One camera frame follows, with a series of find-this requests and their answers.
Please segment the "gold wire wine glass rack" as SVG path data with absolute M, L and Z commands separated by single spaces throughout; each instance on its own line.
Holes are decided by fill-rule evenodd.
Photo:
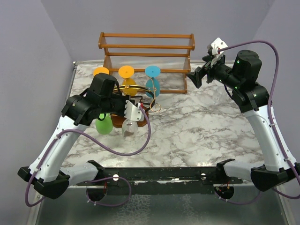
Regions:
M 161 110 L 160 104 L 156 103 L 155 95 L 149 89 L 143 86 L 139 86 L 137 84 L 130 85 L 129 87 L 137 90 L 137 94 L 135 96 L 125 95 L 123 93 L 123 89 L 125 89 L 125 86 L 123 85 L 120 86 L 120 91 L 123 93 L 123 95 L 129 96 L 130 100 L 133 100 L 135 104 L 141 103 L 147 116 L 149 116 L 149 111 L 156 113 Z M 122 123 L 126 118 L 112 114 L 111 119 L 112 119 L 112 124 L 115 128 L 121 128 Z M 137 122 L 138 127 L 144 127 L 146 123 L 147 123 L 146 119 Z

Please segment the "green plastic wine glass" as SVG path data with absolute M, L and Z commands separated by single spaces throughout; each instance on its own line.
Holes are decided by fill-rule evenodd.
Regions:
M 113 123 L 109 114 L 100 114 L 99 118 L 95 120 L 96 130 L 101 135 L 107 135 L 111 133 L 113 129 Z

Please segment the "clear glass cup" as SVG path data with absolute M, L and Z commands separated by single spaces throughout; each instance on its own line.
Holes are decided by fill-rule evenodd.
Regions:
M 133 141 L 136 138 L 138 124 L 136 121 L 125 119 L 122 123 L 122 136 L 125 141 Z

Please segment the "orange wine glass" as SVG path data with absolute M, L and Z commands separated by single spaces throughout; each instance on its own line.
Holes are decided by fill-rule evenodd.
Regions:
M 136 82 L 132 78 L 135 71 L 131 66 L 122 66 L 119 71 L 119 76 L 123 78 L 122 85 L 125 86 L 125 89 L 123 89 L 123 93 L 125 95 L 135 96 L 137 94 L 137 90 L 130 88 L 130 85 L 136 85 Z
M 110 71 L 107 68 L 105 68 L 105 67 L 97 67 L 97 68 L 95 68 L 93 70 L 93 76 L 96 76 L 96 75 L 98 75 L 100 73 L 109 75 Z

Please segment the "blue plastic wine glass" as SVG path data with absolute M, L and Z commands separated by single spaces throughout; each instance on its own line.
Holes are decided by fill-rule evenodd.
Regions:
M 145 74 L 148 76 L 145 87 L 149 89 L 155 97 L 158 97 L 160 94 L 160 83 L 157 77 L 161 74 L 160 68 L 157 66 L 148 66 L 145 69 Z

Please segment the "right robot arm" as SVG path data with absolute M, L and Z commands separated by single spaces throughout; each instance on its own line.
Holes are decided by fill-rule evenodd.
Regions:
M 262 165 L 247 164 L 228 159 L 217 164 L 216 180 L 228 182 L 232 177 L 250 181 L 260 191 L 267 191 L 286 183 L 300 173 L 300 164 L 289 151 L 282 153 L 281 147 L 287 148 L 280 131 L 275 132 L 274 110 L 268 108 L 270 98 L 267 89 L 257 83 L 262 61 L 257 53 L 241 50 L 237 53 L 233 67 L 225 65 L 225 56 L 216 63 L 213 57 L 203 58 L 204 66 L 197 67 L 187 74 L 196 88 L 202 85 L 207 76 L 207 83 L 214 80 L 232 89 L 232 100 L 249 121 L 263 153 Z

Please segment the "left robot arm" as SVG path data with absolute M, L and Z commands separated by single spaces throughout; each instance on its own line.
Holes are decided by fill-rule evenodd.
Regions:
M 67 99 L 58 125 L 37 159 L 21 167 L 18 175 L 42 196 L 56 199 L 66 189 L 81 182 L 98 185 L 104 174 L 96 163 L 87 162 L 68 169 L 62 168 L 67 154 L 76 140 L 100 114 L 123 114 L 127 98 L 113 92 L 118 82 L 115 77 L 100 73 L 90 87 Z

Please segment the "wooden shelf rack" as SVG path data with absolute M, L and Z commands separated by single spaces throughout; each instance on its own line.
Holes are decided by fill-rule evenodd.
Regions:
M 162 73 L 180 74 L 182 86 L 168 87 L 161 93 L 186 94 L 191 71 L 190 54 L 195 49 L 193 34 L 143 34 L 101 32 L 98 47 L 104 51 L 104 67 L 111 73 L 122 66 L 131 66 L 143 73 L 148 66 L 157 66 Z

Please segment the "black base frame bar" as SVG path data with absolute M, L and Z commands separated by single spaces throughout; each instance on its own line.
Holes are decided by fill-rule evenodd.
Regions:
M 108 195 L 126 195 L 129 187 L 120 179 L 125 178 L 133 195 L 213 194 L 214 185 L 226 187 L 241 184 L 238 178 L 220 174 L 216 167 L 111 167 L 100 171 L 96 179 L 118 175 L 118 180 L 81 182 L 88 190 L 103 190 Z

